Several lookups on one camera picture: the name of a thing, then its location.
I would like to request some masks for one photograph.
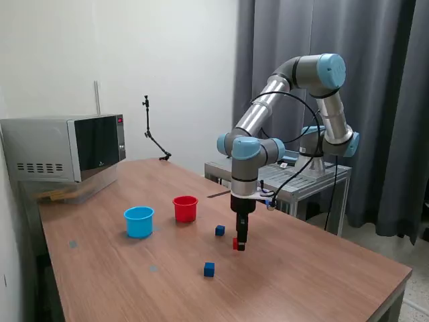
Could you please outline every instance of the red cup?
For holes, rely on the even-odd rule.
[[[196,204],[198,199],[193,196],[180,196],[173,199],[176,220],[181,223],[190,223],[196,218]]]

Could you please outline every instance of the light blue joint cap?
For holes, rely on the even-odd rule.
[[[217,150],[223,154],[224,156],[227,156],[227,150],[225,149],[225,138],[227,136],[228,133],[222,134],[217,138]]]
[[[357,146],[359,145],[359,133],[353,132],[353,137],[350,139],[349,147],[347,148],[346,152],[344,153],[344,156],[346,158],[351,158],[355,155],[355,152],[357,150]]]
[[[317,75],[328,89],[339,89],[346,80],[346,64],[338,54],[323,54],[317,62]]]
[[[301,134],[303,134],[306,131],[307,127],[303,127],[301,129]],[[324,131],[324,125],[320,126],[320,131]],[[308,129],[308,131],[306,132],[306,134],[310,134],[313,132],[317,132],[317,126],[310,126],[310,128]]]
[[[233,158],[237,160],[252,159],[258,155],[261,149],[261,143],[257,138],[241,136],[233,142]]]
[[[283,158],[284,154],[286,153],[286,148],[284,146],[284,143],[281,140],[273,139],[273,141],[275,142],[275,144],[277,144],[277,149],[279,150],[279,154],[277,156],[277,161],[278,161]]]

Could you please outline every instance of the wooden board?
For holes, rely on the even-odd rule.
[[[40,206],[67,322],[367,321],[411,274],[259,203],[237,252],[230,196],[207,198],[221,185],[152,159],[120,163],[118,177],[84,204]],[[194,223],[175,222],[179,195],[199,199]],[[147,239],[125,232],[123,212],[137,205],[155,209]]]

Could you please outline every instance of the blue cube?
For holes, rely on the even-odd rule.
[[[213,277],[215,276],[215,263],[206,262],[204,265],[204,276]]]
[[[214,231],[216,236],[224,236],[225,234],[225,226],[217,225],[216,230]]]

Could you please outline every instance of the black cable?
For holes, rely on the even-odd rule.
[[[335,186],[336,186],[336,174],[338,170],[338,156],[335,156],[335,177],[334,177],[334,185],[332,186],[332,194],[330,196],[329,201],[329,208],[328,208],[328,215],[326,216],[326,221],[324,222],[324,230],[326,230],[326,227],[328,226],[328,219],[330,215],[330,210],[332,208],[332,201],[334,200],[334,193],[335,193]]]
[[[263,127],[261,127],[261,132],[267,137],[267,139],[270,139],[271,136],[269,136],[265,130],[263,129]]]
[[[284,144],[287,144],[287,143],[292,143],[293,141],[296,141],[296,140],[299,140],[300,138],[302,138],[303,136],[305,136],[305,134],[307,133],[307,131],[310,129],[310,127],[311,127],[311,123],[313,123],[313,121],[314,121],[314,117],[313,117],[313,119],[311,120],[311,122],[310,122],[310,124],[308,124],[307,125],[307,128],[304,130],[304,132],[302,132],[299,136],[297,136],[296,138],[294,138],[294,139],[292,139],[292,140],[289,140],[289,141],[283,141],[283,143]],[[261,132],[268,138],[268,139],[270,139],[270,137],[271,136],[269,136],[266,132],[265,132],[265,130],[263,129],[263,127],[261,127]]]
[[[302,104],[304,104],[304,106],[311,112],[311,114],[313,115],[314,120],[316,121],[317,137],[318,137],[316,148],[314,149],[314,153],[310,157],[310,159],[307,161],[307,163],[305,163],[305,165],[301,169],[299,169],[299,171],[297,171],[293,176],[291,176],[289,179],[287,179],[285,182],[283,182],[277,188],[277,190],[275,191],[275,193],[273,195],[273,199],[271,200],[271,203],[270,203],[270,205],[272,207],[274,207],[275,206],[275,199],[277,198],[277,195],[279,194],[279,192],[281,191],[281,189],[284,186],[286,186],[291,180],[295,179],[302,171],[304,171],[304,169],[311,163],[311,161],[313,161],[314,157],[319,153],[318,150],[319,150],[319,147],[321,145],[321,141],[322,141],[321,138],[322,138],[322,136],[320,134],[320,124],[319,124],[319,120],[317,119],[316,113],[312,110],[312,108],[310,106],[308,106],[308,104],[303,99],[301,99],[298,96],[295,96],[295,95],[293,95],[293,94],[291,94],[289,92],[284,92],[284,91],[270,91],[270,92],[265,92],[265,93],[259,94],[254,99],[252,99],[251,102],[253,103],[256,99],[260,98],[261,96],[269,95],[269,94],[283,94],[285,96],[292,97],[292,98],[296,99],[297,101],[301,102]]]

